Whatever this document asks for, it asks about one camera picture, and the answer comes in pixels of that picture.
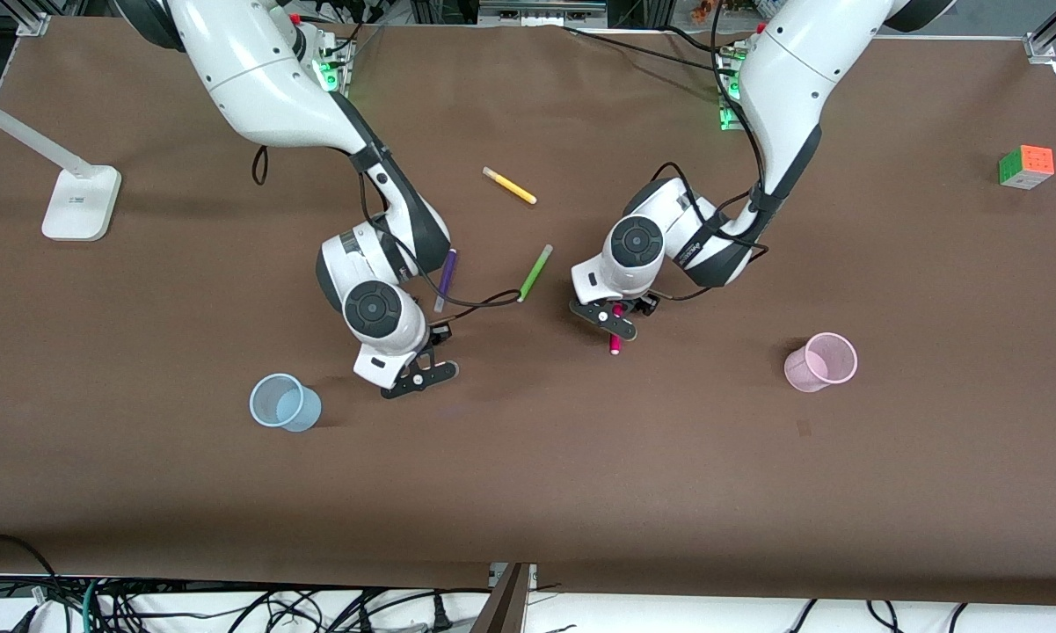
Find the purple marker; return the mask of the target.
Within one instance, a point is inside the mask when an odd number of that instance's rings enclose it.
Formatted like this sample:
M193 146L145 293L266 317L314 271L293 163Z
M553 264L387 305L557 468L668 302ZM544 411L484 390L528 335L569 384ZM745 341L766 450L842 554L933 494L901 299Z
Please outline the purple marker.
M444 312L446 308L446 297L448 291L451 288L451 281L454 280L454 272L456 266L456 260L458 260L458 252L455 248L448 249L448 255L446 260L444 260L444 266L441 268L441 276L438 284L438 296L435 297L435 302L433 304L433 311L436 314Z

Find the green marker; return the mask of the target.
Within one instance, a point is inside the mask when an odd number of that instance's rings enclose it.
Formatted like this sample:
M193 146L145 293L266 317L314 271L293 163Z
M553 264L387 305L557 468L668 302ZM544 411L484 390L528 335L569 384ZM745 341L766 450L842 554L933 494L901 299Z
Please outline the green marker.
M527 299L528 293L530 293L533 285L535 285L538 277L540 276L540 273L543 272L544 266L547 265L552 252L553 252L552 244L545 244L543 249L540 252L540 255L536 257L535 263L533 263L530 272L528 272L528 275L525 276L523 283L520 285L517 292L518 303L523 303L525 299Z

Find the blue plastic cup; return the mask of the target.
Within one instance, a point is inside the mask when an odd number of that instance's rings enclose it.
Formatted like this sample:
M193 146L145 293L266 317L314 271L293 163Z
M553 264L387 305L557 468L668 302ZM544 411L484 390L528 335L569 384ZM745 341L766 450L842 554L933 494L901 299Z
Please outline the blue plastic cup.
M322 413L319 395L289 374L263 377L251 389L251 416L262 427L301 433L310 429Z

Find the yellow marker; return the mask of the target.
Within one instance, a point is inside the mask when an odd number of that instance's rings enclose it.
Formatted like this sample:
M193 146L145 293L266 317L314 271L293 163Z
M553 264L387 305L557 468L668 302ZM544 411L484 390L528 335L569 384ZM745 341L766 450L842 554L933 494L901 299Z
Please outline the yellow marker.
M512 196L520 198L520 200L524 201L524 203L527 203L529 205L535 205L538 203L536 196L533 196L531 192L528 192L528 189L525 189L524 187L517 185L510 178L499 175L499 173L496 172L496 170L493 170L492 168L489 167L484 167L482 173L484 176L487 176L487 179L492 181L492 183L499 185L499 188L503 188L504 191L507 191Z

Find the pink plastic cup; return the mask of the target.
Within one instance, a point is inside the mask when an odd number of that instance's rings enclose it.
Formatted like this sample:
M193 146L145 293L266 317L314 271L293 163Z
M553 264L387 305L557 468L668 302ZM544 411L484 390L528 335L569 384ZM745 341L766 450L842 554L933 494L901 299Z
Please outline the pink plastic cup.
M789 353L782 372L794 389L814 393L852 380L857 366L857 352L848 338L833 332L821 332Z

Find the brown table leg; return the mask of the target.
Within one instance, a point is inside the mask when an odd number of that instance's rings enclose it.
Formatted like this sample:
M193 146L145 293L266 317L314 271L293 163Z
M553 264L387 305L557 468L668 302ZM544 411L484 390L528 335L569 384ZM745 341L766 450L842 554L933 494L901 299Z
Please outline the brown table leg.
M528 594L535 587L534 564L504 564L469 633L523 633Z

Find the white lamp stand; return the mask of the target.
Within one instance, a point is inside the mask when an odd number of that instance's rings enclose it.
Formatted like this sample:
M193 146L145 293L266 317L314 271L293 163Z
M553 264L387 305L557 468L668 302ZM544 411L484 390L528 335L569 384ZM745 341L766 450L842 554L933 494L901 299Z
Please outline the white lamp stand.
M60 242L92 242L108 232L122 176L114 167L90 164L61 144L0 109L0 129L61 168L41 232Z

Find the colourful puzzle cube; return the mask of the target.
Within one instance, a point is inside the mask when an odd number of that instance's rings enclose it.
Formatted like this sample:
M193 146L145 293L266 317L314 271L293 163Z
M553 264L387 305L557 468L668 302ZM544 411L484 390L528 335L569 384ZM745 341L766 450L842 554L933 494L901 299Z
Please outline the colourful puzzle cube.
M1019 145L998 162L998 184L1022 191L1041 185L1053 176L1055 165L1052 149Z

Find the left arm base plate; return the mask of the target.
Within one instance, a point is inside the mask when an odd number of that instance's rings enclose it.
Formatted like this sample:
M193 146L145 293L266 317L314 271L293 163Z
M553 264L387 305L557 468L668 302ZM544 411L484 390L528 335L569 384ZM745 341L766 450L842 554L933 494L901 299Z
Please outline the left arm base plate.
M724 88L720 97L720 126L724 131L744 131L744 124L740 120L736 107L740 100L739 72L748 51L749 39L743 39L722 45L717 52L714 66Z

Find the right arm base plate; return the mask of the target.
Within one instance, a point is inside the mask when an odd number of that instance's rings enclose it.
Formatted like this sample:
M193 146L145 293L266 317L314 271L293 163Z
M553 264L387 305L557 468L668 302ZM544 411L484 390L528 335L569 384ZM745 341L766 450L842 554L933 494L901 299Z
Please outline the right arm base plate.
M350 34L319 31L313 56L316 80L324 90L334 95L348 97L354 57L358 41Z

